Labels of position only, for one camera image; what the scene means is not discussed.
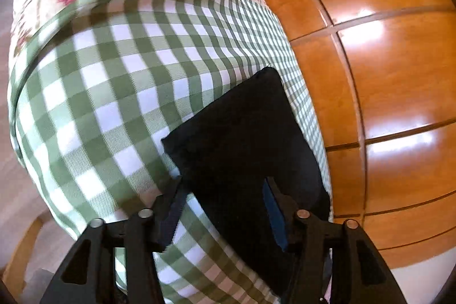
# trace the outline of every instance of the black garment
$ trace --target black garment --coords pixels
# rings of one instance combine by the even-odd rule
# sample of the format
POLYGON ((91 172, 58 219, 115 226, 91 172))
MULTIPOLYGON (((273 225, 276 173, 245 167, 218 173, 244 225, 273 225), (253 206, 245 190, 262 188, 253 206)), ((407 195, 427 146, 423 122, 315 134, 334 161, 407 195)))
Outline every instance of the black garment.
POLYGON ((265 177, 323 220, 330 200, 277 71, 259 71, 162 142, 218 232, 282 295, 295 259, 274 240, 263 202, 265 177))

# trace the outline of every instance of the screw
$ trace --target screw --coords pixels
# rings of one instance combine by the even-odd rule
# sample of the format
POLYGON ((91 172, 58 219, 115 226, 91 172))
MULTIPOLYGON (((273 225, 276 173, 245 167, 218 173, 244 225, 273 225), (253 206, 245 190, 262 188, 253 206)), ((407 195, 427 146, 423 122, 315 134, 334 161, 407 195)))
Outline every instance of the screw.
POLYGON ((154 212, 151 209, 143 209, 143 210, 140 210, 140 212, 138 213, 140 218, 149 218, 153 214, 154 214, 154 212))
POLYGON ((298 218, 307 219, 311 216, 311 213, 309 213, 307 210, 300 209, 296 212, 296 215, 298 215, 298 218))
POLYGON ((350 229, 357 229, 359 226, 358 222, 353 219, 349 219, 346 223, 347 227, 350 229))
POLYGON ((104 220, 101 219, 101 218, 95 218, 95 219, 92 219, 89 223, 89 225, 92 227, 92 228, 98 228, 98 227, 101 227, 104 223, 104 220))

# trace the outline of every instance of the gingham bed sheet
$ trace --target gingham bed sheet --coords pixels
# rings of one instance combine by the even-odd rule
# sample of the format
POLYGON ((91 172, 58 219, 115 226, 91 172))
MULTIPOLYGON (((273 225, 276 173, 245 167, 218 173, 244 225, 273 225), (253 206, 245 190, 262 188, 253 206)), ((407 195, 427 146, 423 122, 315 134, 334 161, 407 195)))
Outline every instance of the gingham bed sheet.
MULTIPOLYGON (((77 0, 19 54, 8 86, 11 142, 57 223, 151 206, 178 169, 160 140, 265 66, 279 72, 331 194, 312 100, 277 17, 252 0, 77 0)), ((193 195, 155 254, 167 303, 274 303, 193 195)), ((116 253, 126 287, 125 256, 116 253)))

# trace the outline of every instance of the floor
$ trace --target floor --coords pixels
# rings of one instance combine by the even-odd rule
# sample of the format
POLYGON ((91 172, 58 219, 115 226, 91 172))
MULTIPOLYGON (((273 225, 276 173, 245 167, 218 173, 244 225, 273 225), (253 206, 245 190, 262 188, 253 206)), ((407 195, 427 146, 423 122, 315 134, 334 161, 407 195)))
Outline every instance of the floor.
MULTIPOLYGON (((0 0, 7 38, 12 0, 0 0)), ((410 304, 456 262, 456 12, 451 0, 266 0, 302 69, 327 147, 336 221, 363 224, 410 304)), ((8 43, 0 43, 7 55, 8 43)), ((0 66, 6 96, 7 66, 0 66)), ((46 205, 14 159, 0 105, 0 267, 46 205)), ((48 222, 27 276, 72 243, 48 222)))

